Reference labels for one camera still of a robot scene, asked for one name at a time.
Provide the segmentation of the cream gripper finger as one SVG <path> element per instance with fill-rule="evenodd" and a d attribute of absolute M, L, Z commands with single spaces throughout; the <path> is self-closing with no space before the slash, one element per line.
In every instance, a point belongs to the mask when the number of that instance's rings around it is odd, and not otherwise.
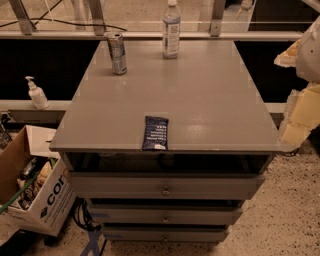
<path fill-rule="evenodd" d="M 279 141 L 300 147 L 320 125 L 320 84 L 309 83 L 302 91 L 292 90 L 280 124 Z"/>
<path fill-rule="evenodd" d="M 295 41 L 291 46 L 289 46 L 285 51 L 279 54 L 274 59 L 274 64 L 280 67 L 295 67 L 296 66 L 296 56 L 298 52 L 298 47 L 301 40 Z"/>

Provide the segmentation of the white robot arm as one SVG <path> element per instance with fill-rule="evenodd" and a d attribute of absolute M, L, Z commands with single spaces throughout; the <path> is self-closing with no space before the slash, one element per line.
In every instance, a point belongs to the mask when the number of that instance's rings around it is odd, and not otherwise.
<path fill-rule="evenodd" d="M 275 58 L 274 64 L 294 67 L 297 76 L 308 82 L 301 91 L 291 91 L 280 124 L 279 142 L 298 148 L 320 125 L 320 17 Z"/>

